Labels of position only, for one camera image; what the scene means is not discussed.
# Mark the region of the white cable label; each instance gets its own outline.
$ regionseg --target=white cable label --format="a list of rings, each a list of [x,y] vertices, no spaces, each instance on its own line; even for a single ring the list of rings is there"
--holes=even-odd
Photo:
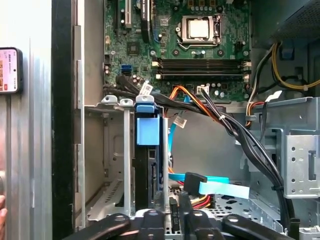
[[[139,95],[150,95],[153,88],[154,88],[153,86],[144,82],[141,87]]]
[[[173,123],[175,125],[177,125],[178,127],[183,129],[185,127],[186,123],[187,123],[187,119],[184,119],[184,118],[182,118],[180,116],[176,116],[176,118],[173,121]]]

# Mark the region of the blue sata port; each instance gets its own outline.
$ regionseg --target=blue sata port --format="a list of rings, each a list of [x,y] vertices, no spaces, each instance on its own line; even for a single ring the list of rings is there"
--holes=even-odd
[[[131,75],[131,72],[132,72],[132,65],[126,65],[126,64],[121,65],[121,73],[123,73],[124,75]]]

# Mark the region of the sticker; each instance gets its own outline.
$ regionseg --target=sticker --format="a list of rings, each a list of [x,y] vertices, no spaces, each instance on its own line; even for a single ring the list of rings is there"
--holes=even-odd
[[[173,123],[175,124],[175,125],[177,125],[178,127],[180,127],[180,128],[184,128],[185,127],[185,125],[186,125],[186,123],[187,123],[187,119],[183,119],[182,117],[180,117],[180,116],[176,116],[176,118],[175,118],[175,120],[173,121]]]
[[[139,95],[150,95],[153,88],[154,88],[153,86],[151,86],[147,82],[144,82],[144,84],[141,87]]]
[[[18,90],[18,54],[15,49],[0,49],[0,93]]]

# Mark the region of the motherboard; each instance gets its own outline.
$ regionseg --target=motherboard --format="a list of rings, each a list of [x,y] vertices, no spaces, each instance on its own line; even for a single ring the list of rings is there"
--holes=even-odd
[[[182,85],[215,101],[248,98],[248,1],[105,0],[104,11],[108,86],[126,75],[137,88],[147,82],[167,96]]]

